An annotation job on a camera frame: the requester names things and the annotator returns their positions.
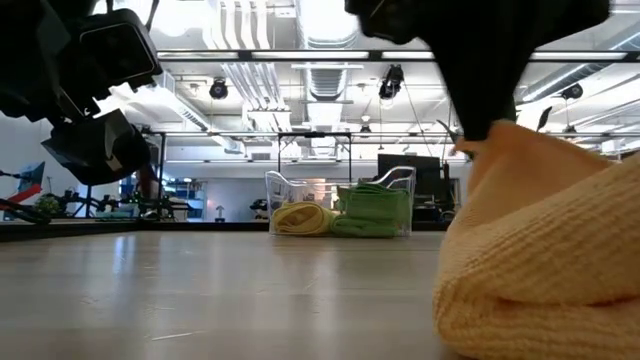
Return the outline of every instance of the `yellow towel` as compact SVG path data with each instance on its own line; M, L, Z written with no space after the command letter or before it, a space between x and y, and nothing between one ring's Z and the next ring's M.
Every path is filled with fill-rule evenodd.
M640 155L622 164L497 123L434 289L436 330L479 359L640 359Z
M323 235L331 231L335 215L314 202L284 203L273 212L277 234L300 236Z

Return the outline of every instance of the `monitor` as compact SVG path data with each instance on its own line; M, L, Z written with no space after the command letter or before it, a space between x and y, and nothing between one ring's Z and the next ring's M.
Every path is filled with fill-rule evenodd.
M33 185L42 186L44 161L26 166L20 171L20 177L20 184L18 185L19 193L29 190Z
M440 176L440 158L415 155L378 154L378 177L382 178L396 166L416 168L416 196L433 195L443 199L446 194L444 181Z

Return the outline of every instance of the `folded green towel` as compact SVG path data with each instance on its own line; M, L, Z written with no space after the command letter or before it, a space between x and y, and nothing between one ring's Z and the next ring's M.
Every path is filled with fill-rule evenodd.
M391 238L398 234L398 229L393 222L354 219L339 215L331 223L331 232L342 237Z
M340 209L350 218L406 223L411 217L411 195L404 189L379 184L338 188Z

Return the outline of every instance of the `clear plastic basket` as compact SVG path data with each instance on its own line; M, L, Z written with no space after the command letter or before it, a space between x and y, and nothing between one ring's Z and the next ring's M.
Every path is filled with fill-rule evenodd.
M269 231L276 235L395 237L411 234L414 167L373 182L327 183L265 174Z

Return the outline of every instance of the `red object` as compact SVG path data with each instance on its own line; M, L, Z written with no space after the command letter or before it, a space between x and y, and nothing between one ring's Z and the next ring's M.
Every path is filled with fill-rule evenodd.
M21 203L25 200L27 200L28 198L32 197L33 195L39 194L42 191L42 186L35 184L33 186L31 186L30 188L28 188L27 190L21 192L21 193L17 193L15 195L13 195L12 197L8 198L7 201L11 201L13 203ZM6 209L7 206L0 206L0 210L4 210Z

